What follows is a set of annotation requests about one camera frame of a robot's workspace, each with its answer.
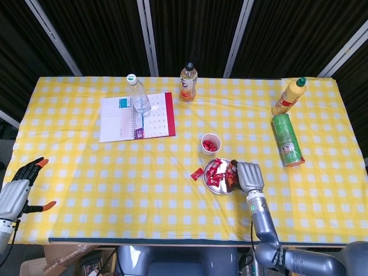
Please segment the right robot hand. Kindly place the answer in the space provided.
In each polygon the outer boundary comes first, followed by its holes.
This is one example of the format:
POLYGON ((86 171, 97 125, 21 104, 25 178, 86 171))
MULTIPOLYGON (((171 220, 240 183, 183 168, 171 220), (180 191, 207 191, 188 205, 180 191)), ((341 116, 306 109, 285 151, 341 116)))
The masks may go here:
POLYGON ((265 184, 258 164, 238 162, 233 159, 231 165, 236 167, 237 173, 237 180, 231 184, 234 189, 242 190, 247 194, 254 190, 263 191, 265 184))

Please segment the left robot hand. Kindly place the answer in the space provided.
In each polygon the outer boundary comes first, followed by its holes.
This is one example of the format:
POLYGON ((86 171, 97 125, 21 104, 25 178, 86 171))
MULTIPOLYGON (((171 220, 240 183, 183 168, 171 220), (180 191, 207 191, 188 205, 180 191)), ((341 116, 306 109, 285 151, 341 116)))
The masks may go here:
POLYGON ((0 220, 15 222, 23 214, 45 212, 56 205, 51 201, 45 205, 29 205, 28 196, 40 170, 48 159, 40 157, 18 169, 13 179, 0 192, 0 220))

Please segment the white paper cup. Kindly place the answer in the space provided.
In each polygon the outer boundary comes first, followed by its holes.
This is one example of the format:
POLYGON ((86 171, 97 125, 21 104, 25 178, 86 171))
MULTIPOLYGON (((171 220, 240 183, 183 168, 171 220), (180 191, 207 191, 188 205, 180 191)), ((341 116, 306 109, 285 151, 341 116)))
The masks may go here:
POLYGON ((215 153, 219 152, 219 150, 221 149, 221 145, 222 145, 221 139, 213 133, 206 133, 202 136, 202 139, 201 139, 202 152, 207 156, 214 155, 215 153), (204 140, 210 140, 213 143, 215 143, 217 145, 217 151, 216 152, 210 152, 207 149, 205 149, 204 146, 202 145, 202 142, 204 140))

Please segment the round metal plate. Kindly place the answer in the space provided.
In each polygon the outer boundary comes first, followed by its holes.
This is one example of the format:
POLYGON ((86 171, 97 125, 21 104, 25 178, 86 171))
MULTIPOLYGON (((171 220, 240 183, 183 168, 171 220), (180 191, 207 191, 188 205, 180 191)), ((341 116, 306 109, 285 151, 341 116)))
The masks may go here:
MULTIPOLYGON (((227 169, 232 168, 233 170, 236 170, 236 167, 234 165, 231 165, 231 162, 228 159, 224 159, 224 158, 219 158, 222 161, 222 164, 218 167, 216 174, 218 173, 226 173, 227 176, 227 169)), ((210 162, 208 162, 206 164, 206 166, 204 167, 204 174, 202 175, 203 178, 203 182, 205 184, 205 186, 213 193, 215 194, 228 194, 230 193, 234 188, 232 186, 229 186, 226 182, 226 179, 222 179, 220 181, 220 185, 219 187, 215 187, 215 186, 208 186, 206 184, 206 181, 208 179, 208 177, 205 175, 206 170, 208 170, 215 159, 211 160, 210 162)))

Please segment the green chips can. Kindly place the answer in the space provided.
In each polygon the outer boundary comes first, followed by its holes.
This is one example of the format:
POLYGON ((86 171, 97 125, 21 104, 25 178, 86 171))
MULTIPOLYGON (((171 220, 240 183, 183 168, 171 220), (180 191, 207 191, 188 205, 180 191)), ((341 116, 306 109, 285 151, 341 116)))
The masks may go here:
POLYGON ((297 136, 288 114, 280 114, 272 119, 275 138, 286 167, 301 165, 305 162, 297 136))

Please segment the brown cardboard box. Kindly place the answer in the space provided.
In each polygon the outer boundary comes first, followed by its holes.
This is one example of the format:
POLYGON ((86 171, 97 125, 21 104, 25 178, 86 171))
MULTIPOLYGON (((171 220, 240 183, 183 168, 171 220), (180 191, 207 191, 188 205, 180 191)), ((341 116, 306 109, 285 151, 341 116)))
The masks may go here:
POLYGON ((45 257, 22 263, 20 276, 61 276, 69 267, 73 276, 114 276, 117 253, 114 247, 91 244, 44 246, 45 257))

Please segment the yellow squeeze bottle green cap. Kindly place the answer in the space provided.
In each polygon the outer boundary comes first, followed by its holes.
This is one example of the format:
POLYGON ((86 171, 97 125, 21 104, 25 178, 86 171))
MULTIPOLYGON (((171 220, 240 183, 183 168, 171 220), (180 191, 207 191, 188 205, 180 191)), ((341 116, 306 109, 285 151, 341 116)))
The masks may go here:
POLYGON ((287 113, 306 91, 306 78, 292 80, 276 101, 271 112, 274 116, 287 113))

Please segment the yellow white checked tablecloth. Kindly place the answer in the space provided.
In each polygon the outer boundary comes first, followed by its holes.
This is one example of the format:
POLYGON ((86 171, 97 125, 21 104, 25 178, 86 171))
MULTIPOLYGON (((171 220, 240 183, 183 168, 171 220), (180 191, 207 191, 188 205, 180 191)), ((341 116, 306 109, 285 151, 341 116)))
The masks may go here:
POLYGON ((218 157, 260 165, 264 193, 283 243, 368 241, 368 175, 338 86, 308 78, 290 110, 305 163, 285 167, 271 107, 288 79, 199 79, 194 101, 178 78, 143 78, 150 93, 172 92, 176 134, 99 142, 104 98, 126 94, 124 77, 43 77, 20 124, 5 181, 41 156, 49 160, 29 195, 49 211, 24 215, 18 243, 168 239, 250 240, 241 191, 217 195, 195 170, 210 161, 201 138, 221 139, 218 157))

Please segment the orange juice bottle black cap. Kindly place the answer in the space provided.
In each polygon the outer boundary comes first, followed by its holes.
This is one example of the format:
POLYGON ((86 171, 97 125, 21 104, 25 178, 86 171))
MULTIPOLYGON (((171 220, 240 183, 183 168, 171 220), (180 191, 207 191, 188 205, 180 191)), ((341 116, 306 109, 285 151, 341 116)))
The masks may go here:
POLYGON ((192 62, 187 62, 180 74, 181 88, 179 96, 184 101, 192 101, 196 96, 198 72, 192 62))

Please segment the grey robot torso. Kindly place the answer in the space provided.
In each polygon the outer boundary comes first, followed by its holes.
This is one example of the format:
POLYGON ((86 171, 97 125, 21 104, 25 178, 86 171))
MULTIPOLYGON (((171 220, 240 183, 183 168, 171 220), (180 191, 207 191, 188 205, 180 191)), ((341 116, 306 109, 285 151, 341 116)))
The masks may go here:
POLYGON ((119 246, 119 276, 238 276, 235 247, 119 246))

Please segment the spiral calendar notebook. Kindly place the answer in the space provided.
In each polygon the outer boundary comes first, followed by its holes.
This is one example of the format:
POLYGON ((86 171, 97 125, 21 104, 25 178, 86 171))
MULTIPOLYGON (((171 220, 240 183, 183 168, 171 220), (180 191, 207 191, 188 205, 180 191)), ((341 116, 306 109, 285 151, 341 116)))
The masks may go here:
POLYGON ((139 114, 130 97, 104 98, 100 108, 99 141, 140 140, 175 136, 171 92, 149 94, 151 112, 139 114))

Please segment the clear water bottle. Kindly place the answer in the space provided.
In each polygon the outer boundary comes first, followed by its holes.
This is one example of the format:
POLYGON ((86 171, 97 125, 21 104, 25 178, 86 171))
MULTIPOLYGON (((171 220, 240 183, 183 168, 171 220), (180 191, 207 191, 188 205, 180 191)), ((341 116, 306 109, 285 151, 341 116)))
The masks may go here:
POLYGON ((137 79, 135 74, 129 74, 126 79, 129 85, 129 94, 136 111, 142 116, 148 116, 151 112, 151 104, 143 84, 137 79))

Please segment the black pleated partition panel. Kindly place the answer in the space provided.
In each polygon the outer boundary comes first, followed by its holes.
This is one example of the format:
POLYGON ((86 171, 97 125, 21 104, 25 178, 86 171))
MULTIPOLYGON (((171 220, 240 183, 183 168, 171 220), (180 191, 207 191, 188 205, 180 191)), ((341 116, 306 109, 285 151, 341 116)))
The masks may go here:
POLYGON ((254 0, 231 77, 316 77, 367 20, 368 0, 254 0))
POLYGON ((24 0, 0 0, 0 110, 20 122, 41 76, 71 70, 24 0))
POLYGON ((368 40, 332 76, 364 158, 368 158, 368 40))
POLYGON ((160 76, 221 78, 244 0, 149 0, 160 76))
POLYGON ((136 0, 38 0, 84 76, 149 76, 136 0))

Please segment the white partition post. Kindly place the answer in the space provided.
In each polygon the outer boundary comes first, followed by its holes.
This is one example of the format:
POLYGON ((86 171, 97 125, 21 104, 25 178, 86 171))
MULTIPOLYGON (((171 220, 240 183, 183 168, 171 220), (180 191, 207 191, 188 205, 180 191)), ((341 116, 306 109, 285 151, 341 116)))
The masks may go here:
POLYGON ((243 1, 235 33, 233 35, 232 44, 229 50, 228 60, 225 66, 223 78, 229 78, 231 76, 233 65, 235 63, 237 53, 243 39, 243 35, 246 30, 247 22, 251 14, 253 4, 254 0, 243 1))
POLYGON ((318 74, 318 78, 330 78, 368 40, 368 20, 353 34, 348 42, 318 74))
POLYGON ((49 37, 52 44, 54 45, 58 53, 61 55, 61 57, 63 58, 64 62, 71 70, 73 75, 82 76, 83 74, 80 71, 79 67, 77 66, 74 58, 71 56, 63 40, 60 38, 57 30, 55 29, 54 25, 48 18, 44 9, 41 7, 39 1, 38 0, 24 0, 24 1, 27 4, 30 11, 32 12, 32 14, 35 16, 36 20, 38 20, 39 24, 44 29, 44 32, 49 37))
POLYGON ((136 0, 139 11, 141 29, 143 33, 145 51, 148 60, 149 72, 152 77, 159 76, 158 60, 156 55, 154 30, 150 9, 150 0, 136 0))
POLYGON ((20 127, 20 123, 17 120, 15 120, 11 116, 9 116, 5 112, 3 112, 2 110, 0 110, 0 118, 3 119, 4 121, 6 121, 7 123, 9 123, 11 126, 17 128, 17 129, 20 127))

